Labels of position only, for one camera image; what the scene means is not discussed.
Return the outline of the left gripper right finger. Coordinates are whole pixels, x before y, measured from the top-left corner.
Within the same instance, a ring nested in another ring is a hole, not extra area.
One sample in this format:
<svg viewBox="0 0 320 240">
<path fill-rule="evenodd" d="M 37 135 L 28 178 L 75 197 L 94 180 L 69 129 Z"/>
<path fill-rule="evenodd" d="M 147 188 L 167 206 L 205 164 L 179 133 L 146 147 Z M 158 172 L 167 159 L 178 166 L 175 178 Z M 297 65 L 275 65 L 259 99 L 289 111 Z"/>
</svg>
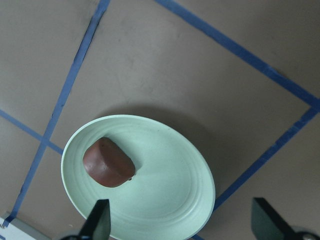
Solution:
<svg viewBox="0 0 320 240">
<path fill-rule="evenodd" d="M 257 240 L 302 240 L 303 234 L 278 214 L 265 198 L 254 197 L 251 205 L 251 230 Z"/>
</svg>

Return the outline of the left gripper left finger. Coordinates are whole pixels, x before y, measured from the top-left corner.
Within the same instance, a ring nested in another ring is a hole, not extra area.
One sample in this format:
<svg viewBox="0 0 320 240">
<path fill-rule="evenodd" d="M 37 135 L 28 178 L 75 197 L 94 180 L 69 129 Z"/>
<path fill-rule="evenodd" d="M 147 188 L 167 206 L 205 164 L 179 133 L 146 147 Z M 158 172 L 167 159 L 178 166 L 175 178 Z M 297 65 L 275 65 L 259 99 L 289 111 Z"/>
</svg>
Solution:
<svg viewBox="0 0 320 240">
<path fill-rule="evenodd" d="M 108 240 L 111 234 L 111 211 L 108 199 L 94 205 L 78 236 L 80 240 Z"/>
</svg>

